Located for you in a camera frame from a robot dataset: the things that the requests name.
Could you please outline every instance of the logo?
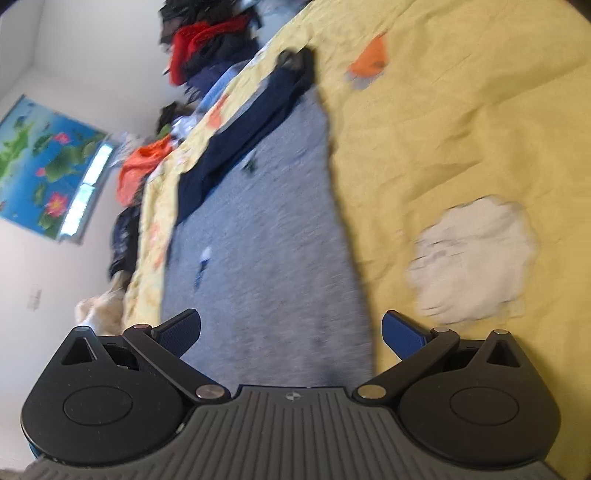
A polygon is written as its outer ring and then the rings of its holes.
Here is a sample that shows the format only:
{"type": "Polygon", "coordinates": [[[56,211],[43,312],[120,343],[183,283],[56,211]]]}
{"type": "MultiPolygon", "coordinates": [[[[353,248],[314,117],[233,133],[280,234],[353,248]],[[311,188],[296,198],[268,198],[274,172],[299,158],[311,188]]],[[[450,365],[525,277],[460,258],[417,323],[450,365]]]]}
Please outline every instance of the logo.
{"type": "Polygon", "coordinates": [[[289,401],[298,401],[301,398],[301,395],[298,392],[290,392],[285,397],[289,401]]]}

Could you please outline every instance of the yellow bedspread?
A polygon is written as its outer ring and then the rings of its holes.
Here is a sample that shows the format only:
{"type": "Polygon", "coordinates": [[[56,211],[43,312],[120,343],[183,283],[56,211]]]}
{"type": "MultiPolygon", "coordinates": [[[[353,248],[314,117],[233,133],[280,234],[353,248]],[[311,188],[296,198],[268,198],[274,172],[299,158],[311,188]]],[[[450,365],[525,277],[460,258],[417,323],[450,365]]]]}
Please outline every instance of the yellow bedspread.
{"type": "MultiPolygon", "coordinates": [[[[523,310],[454,325],[485,338],[506,328],[552,390],[562,427],[549,462],[591,472],[591,25],[562,0],[314,0],[228,87],[225,122],[273,69],[306,44],[330,115],[334,188],[375,327],[375,365],[397,359],[380,322],[416,314],[405,271],[413,242],[455,205],[494,194],[525,208],[537,242],[523,310]],[[387,32],[389,65],[365,90],[347,66],[387,32]]],[[[126,322],[159,323],[178,175],[213,130],[204,119],[150,181],[126,322]]]]}

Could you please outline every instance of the ribbed gray panel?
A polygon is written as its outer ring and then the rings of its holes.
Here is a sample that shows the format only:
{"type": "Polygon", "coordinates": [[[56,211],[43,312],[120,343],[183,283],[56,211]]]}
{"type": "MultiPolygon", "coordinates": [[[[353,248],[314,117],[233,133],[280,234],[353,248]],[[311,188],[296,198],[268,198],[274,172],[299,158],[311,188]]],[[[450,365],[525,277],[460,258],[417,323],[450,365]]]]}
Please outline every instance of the ribbed gray panel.
{"type": "Polygon", "coordinates": [[[559,479],[542,463],[505,472],[475,472],[444,463],[414,446],[388,410],[356,404],[340,388],[268,387],[244,387],[230,403],[197,408],[172,442],[141,460],[84,469],[44,459],[33,464],[21,478],[559,479]],[[290,400],[291,393],[300,398],[290,400]]]}

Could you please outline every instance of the poster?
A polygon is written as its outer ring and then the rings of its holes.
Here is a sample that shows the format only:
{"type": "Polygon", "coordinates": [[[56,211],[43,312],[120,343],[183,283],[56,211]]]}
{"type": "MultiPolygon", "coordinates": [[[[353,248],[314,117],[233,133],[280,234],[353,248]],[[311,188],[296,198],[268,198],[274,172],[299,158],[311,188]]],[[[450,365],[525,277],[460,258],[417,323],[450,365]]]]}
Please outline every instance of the poster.
{"type": "Polygon", "coordinates": [[[21,97],[0,124],[0,217],[57,239],[104,137],[21,97]]]}

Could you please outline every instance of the window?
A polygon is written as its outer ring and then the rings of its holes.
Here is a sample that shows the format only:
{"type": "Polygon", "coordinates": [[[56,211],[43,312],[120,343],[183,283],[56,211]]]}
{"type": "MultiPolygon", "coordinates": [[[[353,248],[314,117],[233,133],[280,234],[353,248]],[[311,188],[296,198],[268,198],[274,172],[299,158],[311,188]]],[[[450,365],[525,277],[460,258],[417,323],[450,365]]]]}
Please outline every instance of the window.
{"type": "Polygon", "coordinates": [[[103,143],[97,150],[90,166],[86,170],[82,183],[78,187],[74,199],[70,204],[64,223],[60,229],[59,238],[69,238],[80,243],[82,235],[98,191],[102,187],[102,173],[111,157],[115,147],[109,143],[103,143]]]}

